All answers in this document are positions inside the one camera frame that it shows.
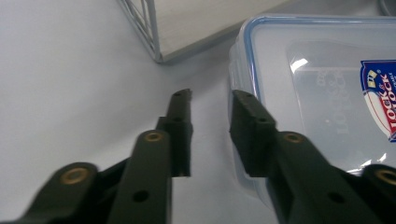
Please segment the container label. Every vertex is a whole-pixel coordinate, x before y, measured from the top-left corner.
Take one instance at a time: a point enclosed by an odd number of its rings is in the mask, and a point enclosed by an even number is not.
[[[396,142],[396,61],[362,61],[361,87],[375,123]]]

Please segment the metal frame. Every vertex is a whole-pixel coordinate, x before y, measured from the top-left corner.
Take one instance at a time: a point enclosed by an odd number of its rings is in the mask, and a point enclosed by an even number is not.
[[[120,0],[120,2],[151,58],[157,63],[163,62],[154,1],[140,0],[140,6],[134,4],[132,0]]]

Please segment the transparent plastic lid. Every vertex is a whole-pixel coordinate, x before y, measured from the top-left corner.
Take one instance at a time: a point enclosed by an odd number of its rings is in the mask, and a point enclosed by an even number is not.
[[[396,165],[395,19],[263,16],[239,41],[250,76],[240,75],[279,130],[305,134],[350,173]]]

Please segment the plastic food container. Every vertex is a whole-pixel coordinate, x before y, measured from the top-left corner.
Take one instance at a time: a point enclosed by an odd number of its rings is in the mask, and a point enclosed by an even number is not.
[[[396,166],[396,19],[262,15],[230,51],[231,89],[256,95],[280,131],[303,133],[334,166]],[[265,179],[242,186],[268,203]]]

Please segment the blue lid rim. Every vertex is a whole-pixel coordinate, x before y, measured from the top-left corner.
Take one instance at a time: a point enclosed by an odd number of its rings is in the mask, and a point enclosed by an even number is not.
[[[374,18],[351,18],[351,17],[298,17],[298,16],[281,16],[281,15],[266,15],[259,18],[251,19],[247,21],[244,28],[244,42],[245,50],[247,54],[247,64],[250,72],[250,78],[252,79],[253,93],[256,97],[261,100],[261,93],[259,87],[259,81],[257,78],[256,64],[254,62],[253,45],[251,41],[251,33],[253,29],[259,24],[310,24],[310,23],[322,23],[322,24],[357,24],[357,23],[395,23],[396,18],[389,17],[374,17]]]

